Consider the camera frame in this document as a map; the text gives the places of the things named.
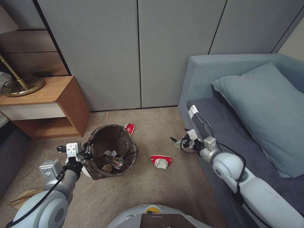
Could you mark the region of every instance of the gray blanket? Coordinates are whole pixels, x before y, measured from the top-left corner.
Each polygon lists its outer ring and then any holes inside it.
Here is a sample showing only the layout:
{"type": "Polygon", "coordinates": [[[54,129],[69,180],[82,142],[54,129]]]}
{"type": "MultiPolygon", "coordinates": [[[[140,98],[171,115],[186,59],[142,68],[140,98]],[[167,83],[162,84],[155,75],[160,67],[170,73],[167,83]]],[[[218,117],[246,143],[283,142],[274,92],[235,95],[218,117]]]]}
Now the gray blanket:
{"type": "MultiPolygon", "coordinates": [[[[298,212],[304,214],[304,175],[281,178],[226,101],[217,98],[191,100],[188,110],[192,105],[198,109],[192,122],[202,137],[207,132],[218,142],[240,153],[246,159],[246,167],[255,176],[266,181],[298,212]]],[[[231,153],[224,147],[221,150],[231,153]]]]}

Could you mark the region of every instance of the brass lamp base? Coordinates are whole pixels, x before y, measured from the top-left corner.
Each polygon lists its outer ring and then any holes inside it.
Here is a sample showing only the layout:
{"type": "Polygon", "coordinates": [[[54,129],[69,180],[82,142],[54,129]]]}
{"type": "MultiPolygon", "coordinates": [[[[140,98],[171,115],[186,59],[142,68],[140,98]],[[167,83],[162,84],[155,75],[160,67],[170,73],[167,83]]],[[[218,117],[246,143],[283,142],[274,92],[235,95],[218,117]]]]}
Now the brass lamp base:
{"type": "Polygon", "coordinates": [[[1,92],[8,97],[17,97],[35,92],[43,85],[43,78],[21,79],[6,83],[1,92]]]}

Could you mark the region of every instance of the carpet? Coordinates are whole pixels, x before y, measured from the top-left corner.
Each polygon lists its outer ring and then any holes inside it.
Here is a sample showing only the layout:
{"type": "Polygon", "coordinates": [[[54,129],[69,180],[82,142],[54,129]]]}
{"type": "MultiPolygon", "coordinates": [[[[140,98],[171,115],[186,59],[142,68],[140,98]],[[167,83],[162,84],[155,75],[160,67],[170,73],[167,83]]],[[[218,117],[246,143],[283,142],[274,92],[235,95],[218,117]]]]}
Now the carpet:
{"type": "Polygon", "coordinates": [[[63,225],[72,227],[106,227],[120,212],[140,204],[161,204],[183,211],[207,225],[227,227],[212,189],[197,156],[174,147],[170,136],[181,139],[184,125],[177,107],[91,113],[82,138],[61,138],[31,142],[22,165],[0,201],[0,227],[11,221],[17,210],[5,203],[26,190],[43,186],[39,166],[46,160],[60,159],[56,147],[69,142],[84,144],[99,126],[127,123],[135,125],[133,138],[139,148],[134,166],[126,174],[92,180],[81,175],[73,191],[73,200],[63,225]],[[167,155],[173,162],[167,169],[157,169],[151,155],[167,155]]]}

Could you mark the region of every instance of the yellow label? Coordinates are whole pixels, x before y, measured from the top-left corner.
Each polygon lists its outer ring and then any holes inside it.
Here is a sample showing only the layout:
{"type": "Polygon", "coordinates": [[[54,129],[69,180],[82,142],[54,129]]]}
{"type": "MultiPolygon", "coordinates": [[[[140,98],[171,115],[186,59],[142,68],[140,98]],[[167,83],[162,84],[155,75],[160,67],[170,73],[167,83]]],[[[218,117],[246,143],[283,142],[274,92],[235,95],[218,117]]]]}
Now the yellow label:
{"type": "Polygon", "coordinates": [[[148,211],[151,211],[152,213],[161,213],[160,210],[157,209],[156,207],[149,207],[149,208],[145,211],[145,214],[147,214],[148,211]]]}

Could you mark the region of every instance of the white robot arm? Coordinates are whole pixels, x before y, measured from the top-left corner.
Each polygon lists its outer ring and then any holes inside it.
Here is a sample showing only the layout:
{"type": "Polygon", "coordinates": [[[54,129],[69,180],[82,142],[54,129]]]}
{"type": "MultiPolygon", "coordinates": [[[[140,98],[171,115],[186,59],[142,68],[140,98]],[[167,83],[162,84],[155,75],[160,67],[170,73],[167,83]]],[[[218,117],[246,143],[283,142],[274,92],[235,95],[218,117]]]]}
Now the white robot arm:
{"type": "Polygon", "coordinates": [[[238,192],[237,183],[241,177],[239,190],[244,202],[243,207],[259,227],[304,228],[304,218],[269,184],[250,172],[238,156],[221,153],[215,138],[208,137],[202,142],[192,129],[187,131],[182,141],[173,138],[172,140],[180,147],[184,140],[188,142],[185,147],[196,150],[210,163],[216,175],[223,179],[234,193],[238,192]]]}
{"type": "Polygon", "coordinates": [[[40,171],[45,178],[44,191],[27,200],[6,227],[13,228],[61,228],[67,208],[73,198],[76,181],[83,167],[79,155],[80,142],[67,144],[67,165],[60,160],[45,161],[40,171]]]}

